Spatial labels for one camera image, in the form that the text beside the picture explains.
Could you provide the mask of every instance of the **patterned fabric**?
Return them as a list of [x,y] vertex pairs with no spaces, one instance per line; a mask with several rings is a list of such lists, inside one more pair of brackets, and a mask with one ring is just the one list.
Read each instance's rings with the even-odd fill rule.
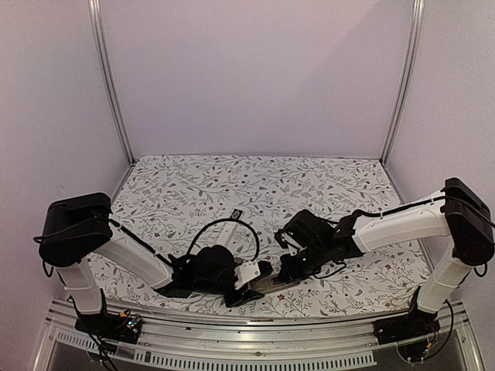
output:
[[[379,211],[399,204],[380,163],[340,158],[241,156],[145,156],[132,171],[113,210],[124,225],[164,255],[182,255],[205,224],[244,211],[261,240],[262,260],[279,270],[286,254],[274,232],[301,209],[338,220],[354,209]],[[214,243],[222,226],[198,243]],[[229,248],[250,259],[254,239],[239,226]],[[415,287],[429,275],[417,242],[383,247],[349,260],[327,279],[269,294],[239,308],[222,297],[194,293],[187,299],[164,298],[113,262],[93,255],[94,276],[109,298],[185,311],[258,317],[322,317],[404,309]],[[328,264],[321,275],[337,269]]]

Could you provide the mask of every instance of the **table surface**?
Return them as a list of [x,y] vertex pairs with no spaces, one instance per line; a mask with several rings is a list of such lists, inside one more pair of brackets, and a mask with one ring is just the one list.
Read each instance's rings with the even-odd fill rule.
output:
[[[163,254],[185,253],[207,223],[244,211],[261,240],[260,259],[279,269],[285,254],[274,232],[301,209],[332,220],[354,209],[380,211],[399,205],[381,164],[341,158],[174,155],[139,159],[112,206],[136,235]],[[211,245],[221,231],[212,228],[198,245]],[[249,259],[254,239],[242,227],[229,248]],[[194,293],[164,298],[124,268],[90,256],[98,285],[113,299],[153,307],[202,313],[260,317],[328,317],[407,308],[413,290],[429,275],[416,241],[382,247],[351,259],[333,277],[308,279],[298,287],[226,308],[223,298]],[[334,267],[324,267],[323,274]]]

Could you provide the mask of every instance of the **lavender wall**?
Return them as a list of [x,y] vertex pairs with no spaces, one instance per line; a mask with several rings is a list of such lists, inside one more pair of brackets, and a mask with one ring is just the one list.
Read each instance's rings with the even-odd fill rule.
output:
[[112,193],[126,164],[86,0],[0,2],[0,369],[25,371],[56,278],[32,237],[54,200]]
[[412,2],[101,6],[137,155],[380,156]]
[[[495,3],[426,2],[411,89],[389,169],[407,201],[461,178],[495,213]],[[445,241],[428,248],[435,261]],[[495,362],[495,270],[459,289],[487,369]]]

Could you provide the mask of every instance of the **black cable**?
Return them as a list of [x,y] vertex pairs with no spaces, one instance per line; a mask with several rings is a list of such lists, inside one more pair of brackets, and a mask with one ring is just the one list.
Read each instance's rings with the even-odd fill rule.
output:
[[486,276],[486,273],[488,272],[488,263],[485,263],[484,266],[485,266],[485,271],[483,273],[478,272],[478,267],[474,267],[474,273],[476,274],[476,276],[478,277]]
[[249,229],[251,233],[253,233],[254,236],[254,241],[256,242],[256,252],[254,253],[254,257],[251,260],[256,260],[258,258],[258,255],[260,254],[260,239],[258,238],[258,235],[256,234],[256,231],[253,229],[252,226],[247,224],[246,222],[243,222],[242,220],[234,219],[234,218],[223,218],[223,219],[218,219],[214,220],[211,223],[208,223],[206,226],[201,228],[201,230],[198,232],[198,234],[193,238],[193,242],[189,245],[189,249],[187,249],[186,256],[191,254],[191,250],[193,249],[194,245],[196,245],[196,242],[198,239],[201,237],[201,235],[211,226],[214,226],[216,224],[220,223],[226,223],[226,222],[235,222],[239,223],[242,226],[245,226],[246,228]]
[[169,267],[172,267],[172,263],[170,261],[168,261],[167,259],[165,259],[165,257],[162,256],[160,253],[156,252],[156,250],[153,249],[153,247],[151,247],[151,245],[149,243],[146,243],[145,241],[143,241],[142,239],[140,239],[138,236],[136,236],[135,234],[133,234],[133,232],[131,232],[130,230],[128,230],[125,226],[123,226],[122,224],[120,224],[117,220],[108,219],[108,221],[110,223],[112,223],[114,226],[116,226],[117,228],[120,228],[122,230],[122,232],[124,232],[129,237],[131,237],[134,241],[136,241],[137,243],[139,243],[140,245],[142,245],[147,251],[149,251],[150,253],[152,253],[153,255],[155,255],[163,263],[165,263]]
[[319,280],[322,280],[324,278],[328,278],[328,277],[332,277],[334,274],[337,274],[339,272],[341,272],[342,270],[346,269],[347,268],[347,264],[345,261],[338,261],[336,262],[337,265],[340,265],[341,267],[339,269],[337,269],[336,271],[330,273],[330,274],[327,274],[326,276],[323,276],[323,277],[317,277],[316,274],[313,275],[314,278],[317,278]]
[[324,221],[324,222],[327,222],[328,224],[333,224],[333,225],[336,225],[338,224],[339,222],[336,222],[335,220],[330,220],[330,219],[325,219],[325,218],[322,218],[321,216],[317,216],[318,219]]
[[449,303],[448,300],[445,300],[445,302],[449,306],[449,309],[450,309],[450,329],[449,329],[449,333],[447,334],[447,337],[445,338],[445,341],[440,346],[440,348],[435,353],[431,354],[430,356],[426,356],[423,359],[423,361],[426,361],[427,359],[433,358],[434,356],[436,356],[437,354],[439,354],[442,351],[442,349],[445,348],[445,346],[447,345],[447,342],[449,342],[450,335],[452,334],[452,331],[454,329],[454,309],[452,308],[452,305]]
[[370,213],[368,211],[363,211],[363,210],[357,210],[357,211],[359,211],[361,213],[361,215],[368,216],[370,218],[377,218],[377,217],[382,217],[382,216],[387,216],[387,215],[399,213],[401,211],[410,209],[412,207],[416,207],[416,206],[420,206],[420,205],[426,205],[426,204],[429,204],[429,203],[432,203],[435,201],[439,201],[440,199],[445,199],[445,198],[446,198],[445,196],[439,196],[439,197],[435,197],[433,199],[424,199],[422,201],[417,201],[416,203],[409,203],[407,205],[402,205],[402,206],[396,207],[395,209],[386,210],[386,211],[383,211],[382,213]]
[[[72,302],[72,305],[74,306],[74,311],[76,311],[76,315],[77,317],[79,318],[79,311],[77,310],[76,308],[76,302],[75,300],[72,298],[72,297],[69,297],[69,299],[67,299],[68,302]],[[111,349],[111,347],[106,343],[104,342],[103,340],[100,339],[100,342],[98,342],[94,336],[88,332],[88,330],[86,329],[86,326],[84,326],[84,323],[83,321],[80,320],[80,324],[83,326],[84,328],[84,331],[89,335],[89,337],[91,338],[91,340],[93,340],[94,344],[96,344],[96,347],[98,349],[98,353],[100,355],[100,361],[101,361],[101,365],[107,369],[107,370],[110,370],[110,371],[118,371],[118,368],[117,366],[112,362],[110,356],[108,355],[107,353],[107,350],[111,351],[111,352],[114,352],[114,350]],[[108,368],[107,365],[105,365],[105,362],[108,362],[111,364],[111,366],[114,368],[113,370]]]
[[59,230],[57,232],[54,232],[54,233],[50,233],[50,234],[45,234],[43,236],[36,236],[36,237],[33,237],[33,241],[36,242],[36,243],[42,243],[43,240],[46,240],[47,238],[50,238],[50,237],[56,237],[56,236],[59,236],[60,234],[62,233],[65,233],[65,232],[69,232],[70,230],[73,230],[79,226],[82,226],[86,223],[89,223],[89,222],[94,222],[94,221],[97,221],[97,220],[104,220],[104,221],[108,221],[108,218],[105,217],[105,216],[96,216],[94,218],[90,218],[90,219],[85,219],[79,223],[76,223],[72,226],[69,226],[67,227],[66,229],[64,230]]
[[49,272],[46,270],[46,262],[43,261],[43,270],[45,271],[45,275],[50,278],[53,275],[53,265],[51,266]]

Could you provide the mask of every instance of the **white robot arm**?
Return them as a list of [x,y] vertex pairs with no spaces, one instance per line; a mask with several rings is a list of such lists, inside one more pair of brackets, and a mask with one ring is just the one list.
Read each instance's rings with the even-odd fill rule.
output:
[[303,210],[275,234],[282,247],[295,248],[281,257],[278,280],[305,279],[330,260],[341,262],[393,243],[451,236],[453,243],[412,296],[409,313],[375,324],[379,343],[409,339],[436,331],[442,303],[471,270],[493,257],[492,227],[486,204],[455,178],[424,199],[382,213],[356,210],[331,222]]
[[[103,291],[94,281],[87,255],[96,253],[111,259],[140,277],[153,290],[167,297],[187,298],[193,291],[223,294],[227,306],[262,298],[248,287],[250,281],[268,276],[271,265],[259,261],[259,239],[235,210],[230,218],[216,220],[196,236],[186,255],[167,260],[145,241],[121,225],[112,215],[110,199],[95,193],[65,199],[48,208],[43,235],[35,237],[43,264],[52,265],[70,294],[77,310],[76,328],[107,339],[136,343],[140,318],[113,315],[106,310]],[[212,247],[192,255],[197,237],[209,226],[225,227]],[[247,227],[256,242],[253,260],[236,260],[227,249],[238,225]]]

